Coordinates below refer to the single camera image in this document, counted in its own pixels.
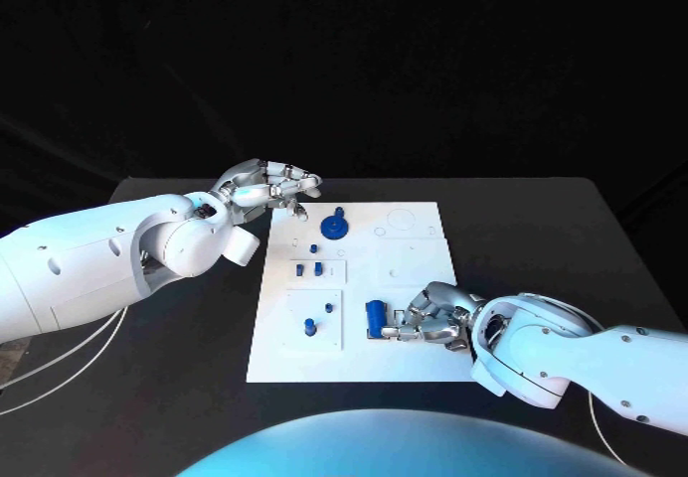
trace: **blue disc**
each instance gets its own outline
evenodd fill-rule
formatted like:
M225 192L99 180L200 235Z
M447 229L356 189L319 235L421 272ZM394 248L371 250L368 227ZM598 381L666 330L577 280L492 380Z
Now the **blue disc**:
M320 232L329 240L339 240L347 233L347 222L345 219L345 209L337 207L334 215L329 216L320 224Z

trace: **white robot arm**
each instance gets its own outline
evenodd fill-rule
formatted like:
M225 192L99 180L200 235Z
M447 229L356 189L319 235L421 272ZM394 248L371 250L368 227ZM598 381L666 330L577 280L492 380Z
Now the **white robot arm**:
M296 194L317 175L258 159L208 193L161 195L73 212L0 239L0 343L88 323L203 273L223 255L245 266L258 239L236 225L267 207L307 219Z
M440 282L411 301L404 321L382 327L382 335L450 351L466 348L466 336L477 357L471 377L497 396L509 391L555 408L574 381L623 417L688 435L688 335L632 326L603 330L552 298L521 293L487 302Z

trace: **robotic hand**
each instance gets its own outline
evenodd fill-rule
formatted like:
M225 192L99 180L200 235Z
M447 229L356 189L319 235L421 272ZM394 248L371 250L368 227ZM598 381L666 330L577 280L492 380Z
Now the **robotic hand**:
M688 335L614 326L533 293L492 301L431 282L381 334L476 353L471 378L502 396L555 408L574 381L626 418L688 435Z
M24 226L0 239L0 343L102 318L203 273L221 255L245 266L259 241L236 225L268 207L307 220L296 195L319 197L321 182L254 159L208 193L166 194Z

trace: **table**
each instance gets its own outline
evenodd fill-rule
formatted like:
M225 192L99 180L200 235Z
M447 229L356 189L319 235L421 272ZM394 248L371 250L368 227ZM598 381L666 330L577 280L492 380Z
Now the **table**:
M212 184L125 179L112 202L205 191ZM683 331L588 180L329 179L321 189L323 202L437 202L458 284L484 297L535 291L574 304L604 326ZM495 397L474 383L246 384L270 215L246 230L262 241L249 265L221 259L202 276L134 304L91 368L52 396L0 417L7 475L170 475L280 422L372 407L484 417L604 452L585 392L574 384L555 410ZM101 323L36 337L17 375L72 348ZM58 384L107 335L10 388L0 407ZM621 419L600 402L596 413L621 458L656 475L682 475L688 438ZM407 446L415 451L415 442Z

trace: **white board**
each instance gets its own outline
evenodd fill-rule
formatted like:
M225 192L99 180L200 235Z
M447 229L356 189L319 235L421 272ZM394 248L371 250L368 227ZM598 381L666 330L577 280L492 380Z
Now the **white board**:
M320 233L343 208L349 231ZM456 284L435 203L304 204L308 221L272 212L248 364L248 383L473 381L469 351L366 338L365 303L386 303L386 319L433 280ZM310 253L310 246L319 246ZM314 275L314 263L323 275ZM297 277L296 265L304 266ZM334 306L326 312L326 303ZM319 331L304 333L313 318Z

